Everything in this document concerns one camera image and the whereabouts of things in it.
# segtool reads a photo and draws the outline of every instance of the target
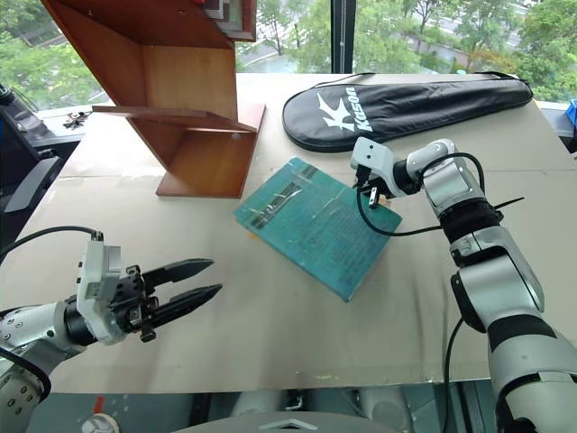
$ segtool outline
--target beige table surface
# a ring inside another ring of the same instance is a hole
[[[284,134],[284,102],[330,77],[238,76],[239,95],[267,104],[244,197],[292,156],[353,183],[351,154],[305,151]],[[422,82],[472,76],[377,76],[363,82]],[[88,132],[24,232],[91,226],[121,245],[123,264],[150,269],[184,258],[215,265],[160,288],[161,300],[202,284],[224,288],[202,309],[158,331],[148,344],[129,336],[92,345],[52,375],[58,392],[224,392],[361,386],[442,380],[448,334],[459,317],[449,278],[455,268],[442,233],[391,239],[350,303],[344,303],[239,226],[235,199],[159,198],[163,169],[122,119],[91,115]],[[483,164],[504,224],[543,283],[546,318],[577,344],[572,322],[577,167],[535,103],[389,142],[399,156],[448,137]],[[399,230],[435,217],[423,194],[396,199]],[[52,302],[74,290],[82,234],[44,236],[11,253],[0,268],[0,306]],[[488,376],[486,338],[464,327],[452,377]]]

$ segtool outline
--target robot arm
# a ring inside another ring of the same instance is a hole
[[[457,155],[453,142],[442,139],[397,161],[386,146],[360,138],[351,165],[358,187],[372,186],[371,203],[379,194],[394,198],[425,189],[459,268],[451,278],[459,310],[489,338],[501,431],[574,431],[577,350],[543,320],[539,280]]]
[[[0,312],[0,433],[26,430],[32,411],[50,392],[48,375],[61,362],[96,341],[112,345],[132,332],[151,341],[156,327],[211,300],[221,284],[188,290],[161,306],[153,294],[156,286],[185,280],[212,263],[185,260],[149,272],[134,265],[121,278],[120,247],[93,239],[78,264],[76,295]],[[11,354],[34,368],[8,359]]]

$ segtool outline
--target wooden shelf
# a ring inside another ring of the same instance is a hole
[[[234,44],[192,0],[42,2],[117,105],[94,110],[126,117],[167,169],[158,194],[241,196],[264,105],[237,107]]]

